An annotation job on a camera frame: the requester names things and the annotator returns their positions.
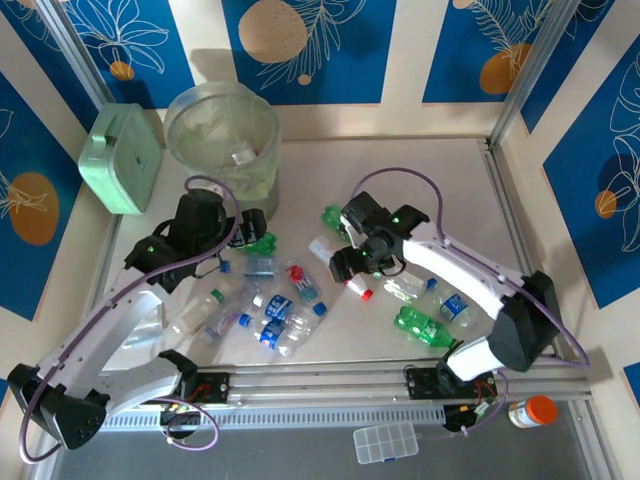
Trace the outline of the aluminium table side rail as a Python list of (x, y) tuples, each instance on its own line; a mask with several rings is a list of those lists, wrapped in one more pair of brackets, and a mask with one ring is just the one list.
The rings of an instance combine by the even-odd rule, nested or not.
[(589, 358), (562, 321), (553, 281), (543, 272), (536, 270), (536, 267), (540, 266), (540, 260), (529, 249), (530, 242), (527, 240), (524, 225), (524, 208), (518, 198), (504, 152), (500, 147), (493, 147), (488, 142), (482, 145), (487, 148), (484, 153), (487, 171), (521, 271), (516, 277), (525, 277), (524, 289), (544, 306), (544, 309), (540, 310), (536, 303), (524, 298), (530, 307), (529, 317), (537, 320), (543, 330), (543, 342), (536, 362), (540, 365), (557, 364), (586, 371), (590, 366)]

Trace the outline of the jar with orange lid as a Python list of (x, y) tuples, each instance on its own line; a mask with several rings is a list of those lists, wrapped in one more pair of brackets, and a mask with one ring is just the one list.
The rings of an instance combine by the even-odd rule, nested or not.
[(508, 418), (517, 428), (535, 428), (554, 423), (558, 418), (558, 408), (549, 397), (538, 395), (511, 404)]

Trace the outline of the aluminium frame post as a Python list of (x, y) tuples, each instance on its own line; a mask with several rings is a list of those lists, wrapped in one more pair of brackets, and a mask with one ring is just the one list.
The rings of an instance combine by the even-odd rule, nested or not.
[(505, 99), (496, 124), (488, 137), (487, 145), (491, 152), (501, 144), (511, 124), (520, 113), (522, 106), (538, 82), (549, 58), (576, 12), (580, 1), (554, 0), (552, 2), (549, 15), (541, 25), (529, 54)]
[(37, 10), (64, 57), (98, 110), (115, 98), (91, 54), (58, 0), (34, 0)]

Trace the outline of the black base electronics module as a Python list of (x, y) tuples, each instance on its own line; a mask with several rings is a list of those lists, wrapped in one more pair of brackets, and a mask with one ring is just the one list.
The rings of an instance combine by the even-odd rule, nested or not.
[(445, 405), (445, 423), (443, 428), (452, 434), (468, 431), (486, 420), (498, 404), (493, 397), (483, 399), (477, 405), (458, 404)]
[(174, 440), (184, 440), (201, 425), (202, 415), (194, 408), (179, 403), (163, 404), (159, 415), (161, 432)]

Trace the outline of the clear bottle red cap blue label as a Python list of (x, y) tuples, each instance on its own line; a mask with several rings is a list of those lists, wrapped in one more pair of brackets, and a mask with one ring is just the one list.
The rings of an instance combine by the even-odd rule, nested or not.
[(312, 303), (320, 298), (316, 284), (304, 267), (292, 263), (285, 267), (285, 272), (302, 301)]

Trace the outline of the clear square bottle blue band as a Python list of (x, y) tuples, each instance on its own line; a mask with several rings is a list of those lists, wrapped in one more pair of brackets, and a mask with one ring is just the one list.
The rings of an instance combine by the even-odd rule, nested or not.
[(271, 256), (236, 257), (223, 260), (219, 271), (234, 278), (274, 280), (280, 272), (279, 262)]

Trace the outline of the white-capped bottle blue label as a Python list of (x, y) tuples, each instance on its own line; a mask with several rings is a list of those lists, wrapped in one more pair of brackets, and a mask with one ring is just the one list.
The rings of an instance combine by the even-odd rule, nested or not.
[(279, 295), (257, 294), (253, 304), (268, 320), (275, 320), (297, 330), (313, 331), (320, 323), (320, 318), (305, 306)]

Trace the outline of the mint green plastic case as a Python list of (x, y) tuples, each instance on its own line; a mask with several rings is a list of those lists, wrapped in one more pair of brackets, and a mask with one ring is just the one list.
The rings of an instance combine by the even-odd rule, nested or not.
[(149, 204), (162, 158), (141, 106), (107, 103), (85, 140), (78, 169), (110, 213), (140, 215)]

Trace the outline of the clear bin with plastic liner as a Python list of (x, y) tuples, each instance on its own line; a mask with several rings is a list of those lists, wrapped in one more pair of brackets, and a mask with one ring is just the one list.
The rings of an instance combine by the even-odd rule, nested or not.
[[(281, 125), (271, 105), (248, 87), (207, 82), (178, 95), (163, 121), (166, 147), (191, 175), (207, 175), (229, 187), (244, 209), (271, 220), (279, 206)], [(232, 146), (246, 141), (257, 158), (237, 165)]]

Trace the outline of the clear bottle pink label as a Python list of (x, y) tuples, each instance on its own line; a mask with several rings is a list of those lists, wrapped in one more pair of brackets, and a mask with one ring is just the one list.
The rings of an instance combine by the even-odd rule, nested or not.
[(221, 340), (239, 318), (249, 311), (254, 297), (259, 292), (260, 287), (253, 282), (245, 282), (237, 287), (221, 306), (207, 317), (197, 339), (203, 340), (207, 345)]

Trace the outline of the clear compartment organiser box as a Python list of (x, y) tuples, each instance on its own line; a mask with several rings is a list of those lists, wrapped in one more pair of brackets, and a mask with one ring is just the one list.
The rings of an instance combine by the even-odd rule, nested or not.
[(413, 424), (406, 421), (360, 428), (352, 437), (360, 465), (390, 462), (419, 451)]

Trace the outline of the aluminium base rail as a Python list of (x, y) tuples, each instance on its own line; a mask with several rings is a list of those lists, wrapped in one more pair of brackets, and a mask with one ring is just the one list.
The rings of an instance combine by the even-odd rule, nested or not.
[[(200, 367), (199, 375), (226, 374), (227, 405), (249, 408), (387, 405), (410, 401), (412, 369), (435, 371), (436, 361), (367, 361)], [(515, 402), (545, 395), (556, 401), (590, 400), (586, 374), (547, 359), (527, 372), (506, 371), (491, 383)]]

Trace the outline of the clear bottle white label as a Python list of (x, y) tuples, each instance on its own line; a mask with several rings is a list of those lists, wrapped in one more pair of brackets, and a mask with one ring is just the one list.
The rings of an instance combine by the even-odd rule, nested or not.
[(232, 146), (230, 149), (230, 155), (237, 165), (251, 163), (257, 158), (254, 148), (246, 141)]

